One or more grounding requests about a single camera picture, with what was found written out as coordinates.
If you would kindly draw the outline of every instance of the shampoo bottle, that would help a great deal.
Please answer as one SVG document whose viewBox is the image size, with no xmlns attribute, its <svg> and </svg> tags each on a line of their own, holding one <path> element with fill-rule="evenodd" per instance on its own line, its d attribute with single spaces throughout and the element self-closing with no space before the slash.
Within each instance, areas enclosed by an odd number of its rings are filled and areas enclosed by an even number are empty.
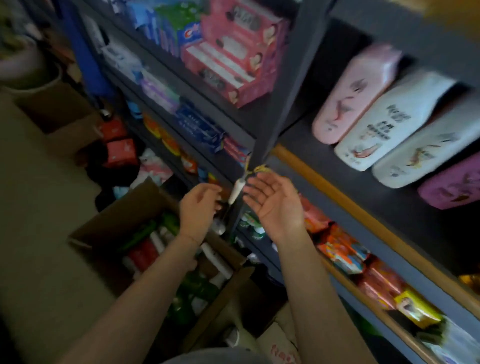
<svg viewBox="0 0 480 364">
<path fill-rule="evenodd" d="M 440 210 L 480 200 L 480 152 L 429 178 L 418 192 Z"/>
<path fill-rule="evenodd" d="M 387 187 L 403 187 L 434 171 L 479 137 L 480 93 L 472 92 L 376 162 L 373 176 Z"/>
<path fill-rule="evenodd" d="M 420 128 L 454 83 L 434 71 L 409 73 L 380 96 L 338 143 L 335 154 L 350 167 L 366 170 Z"/>
<path fill-rule="evenodd" d="M 401 54 L 388 44 L 373 44 L 354 57 L 313 121 L 313 136 L 338 143 L 393 82 Z"/>
</svg>

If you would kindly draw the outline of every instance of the pink package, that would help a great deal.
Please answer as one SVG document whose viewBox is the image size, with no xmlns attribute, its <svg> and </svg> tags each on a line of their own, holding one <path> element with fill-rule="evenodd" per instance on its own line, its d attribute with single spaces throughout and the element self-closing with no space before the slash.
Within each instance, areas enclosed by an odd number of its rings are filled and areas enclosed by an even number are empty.
<svg viewBox="0 0 480 364">
<path fill-rule="evenodd" d="M 210 13 L 221 15 L 255 43 L 277 48 L 285 41 L 289 22 L 252 0 L 210 0 Z"/>
<path fill-rule="evenodd" d="M 480 152 L 429 178 L 418 192 L 440 210 L 480 200 Z"/>
<path fill-rule="evenodd" d="M 204 40 L 252 76 L 276 71 L 280 62 L 280 51 L 245 36 L 220 14 L 202 15 L 202 35 Z"/>
<path fill-rule="evenodd" d="M 252 77 L 208 42 L 184 48 L 182 59 L 185 67 L 202 77 L 237 108 L 272 92 L 275 84 L 276 72 L 261 78 Z"/>
</svg>

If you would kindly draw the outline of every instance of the gray shirt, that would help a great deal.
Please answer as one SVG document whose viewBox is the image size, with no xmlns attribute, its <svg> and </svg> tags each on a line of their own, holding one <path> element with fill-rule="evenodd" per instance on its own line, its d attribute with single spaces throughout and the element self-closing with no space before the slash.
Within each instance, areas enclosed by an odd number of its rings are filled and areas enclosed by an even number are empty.
<svg viewBox="0 0 480 364">
<path fill-rule="evenodd" d="M 167 360 L 164 364 L 272 364 L 265 356 L 243 348 L 202 349 Z"/>
</svg>

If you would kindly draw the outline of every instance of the pink bottle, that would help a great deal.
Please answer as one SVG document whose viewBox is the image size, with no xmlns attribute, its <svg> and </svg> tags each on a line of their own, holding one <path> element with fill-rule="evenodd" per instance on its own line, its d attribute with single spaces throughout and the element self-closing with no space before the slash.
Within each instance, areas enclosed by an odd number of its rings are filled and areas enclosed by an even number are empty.
<svg viewBox="0 0 480 364">
<path fill-rule="evenodd" d="M 418 192 L 441 210 L 480 200 L 480 152 L 426 180 Z"/>
<path fill-rule="evenodd" d="M 355 56 L 313 121 L 313 136 L 325 144 L 338 143 L 393 82 L 401 55 L 377 43 Z"/>
</svg>

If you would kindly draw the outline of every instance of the wooden shelf edge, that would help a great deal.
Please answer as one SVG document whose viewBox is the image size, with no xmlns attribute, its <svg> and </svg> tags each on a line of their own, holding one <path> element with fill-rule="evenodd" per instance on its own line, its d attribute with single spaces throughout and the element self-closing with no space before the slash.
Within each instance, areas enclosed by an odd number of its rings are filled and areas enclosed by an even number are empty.
<svg viewBox="0 0 480 364">
<path fill-rule="evenodd" d="M 368 307 L 377 318 L 382 321 L 390 330 L 392 330 L 405 344 L 407 344 L 417 355 L 425 361 L 426 364 L 442 364 L 433 352 L 424 346 L 420 341 L 414 338 L 408 331 L 401 327 L 392 317 L 388 315 L 374 300 L 362 293 L 358 287 L 328 260 L 323 254 L 319 253 L 322 263 L 328 273 L 334 276 L 351 294 L 353 294 L 362 304 Z"/>
<path fill-rule="evenodd" d="M 310 168 L 296 155 L 291 153 L 284 146 L 278 144 L 272 150 L 272 154 L 282 162 L 286 163 L 292 169 L 301 175 L 311 185 L 335 201 L 339 206 L 345 209 L 351 216 L 362 223 L 379 239 L 386 243 L 395 252 L 405 258 L 416 269 L 422 272 L 428 279 L 434 282 L 444 292 L 453 297 L 460 305 L 470 311 L 476 318 L 480 319 L 480 301 L 473 293 L 464 289 L 460 282 L 447 276 L 427 258 L 423 257 L 408 243 L 396 236 L 387 227 L 385 227 L 376 218 L 371 216 L 363 208 L 343 194 L 339 189 L 327 181 L 324 177 Z"/>
</svg>

